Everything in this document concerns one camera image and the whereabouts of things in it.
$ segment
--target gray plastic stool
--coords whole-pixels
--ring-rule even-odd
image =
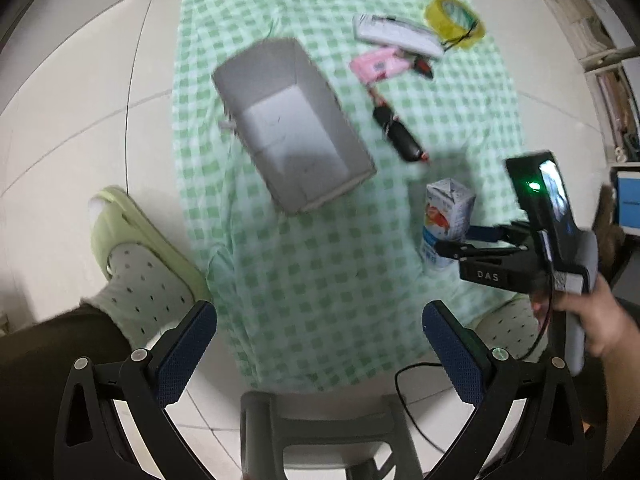
[[[284,449],[287,446],[386,442],[395,464],[395,480],[422,480],[414,441],[402,405],[396,396],[383,397],[383,413],[350,420],[301,420],[277,413],[276,395],[247,392],[240,400],[242,473],[258,480],[287,480]],[[348,466],[348,480],[381,480],[373,458]]]

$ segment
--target person's right hand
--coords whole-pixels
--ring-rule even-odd
[[[591,294],[562,294],[554,309],[573,312],[580,317],[587,350],[596,357],[606,356],[629,330],[636,330],[634,320],[619,306],[601,274],[598,274]]]

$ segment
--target pink package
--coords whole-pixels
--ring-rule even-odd
[[[349,68],[365,85],[389,79],[411,68],[411,62],[398,57],[400,49],[386,46],[358,56],[349,63]]]

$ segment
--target dark pants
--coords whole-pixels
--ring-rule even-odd
[[[76,359],[122,361],[129,343],[99,310],[79,308],[0,337],[0,478],[53,478],[60,400]]]

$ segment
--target tiled floor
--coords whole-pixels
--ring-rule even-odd
[[[542,0],[473,1],[513,75],[529,147],[556,153],[577,222],[590,224],[606,165],[591,97],[564,35]],[[179,0],[126,0],[107,10],[65,41],[0,116],[0,301],[15,326],[73,308],[104,285],[89,247],[86,201],[107,184],[128,186],[169,240],[190,252],[170,121],[179,7]],[[405,380],[413,399],[447,384],[443,376],[426,380],[418,373]],[[188,393],[169,410],[219,479],[240,475],[239,396],[245,389],[215,338]],[[359,397],[366,390],[340,392],[343,410],[350,399],[367,409]],[[452,390],[412,410],[441,446],[470,413]],[[144,457],[127,417],[127,431]],[[419,438],[416,446],[424,469],[431,468],[438,453]],[[141,460],[158,474],[148,455]]]

